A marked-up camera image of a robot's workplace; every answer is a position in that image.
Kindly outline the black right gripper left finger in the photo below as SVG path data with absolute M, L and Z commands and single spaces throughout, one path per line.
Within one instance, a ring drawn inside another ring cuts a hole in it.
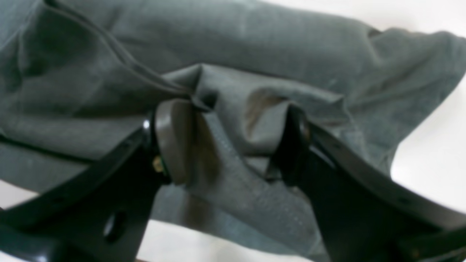
M 134 262 L 159 189 L 189 177 L 193 105 L 168 100 L 101 160 L 1 212 L 1 252 L 23 262 Z

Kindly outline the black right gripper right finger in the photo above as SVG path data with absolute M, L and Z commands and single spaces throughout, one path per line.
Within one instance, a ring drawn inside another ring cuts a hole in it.
M 273 162 L 309 199 L 332 262 L 465 261 L 465 214 L 383 176 L 297 106 Z

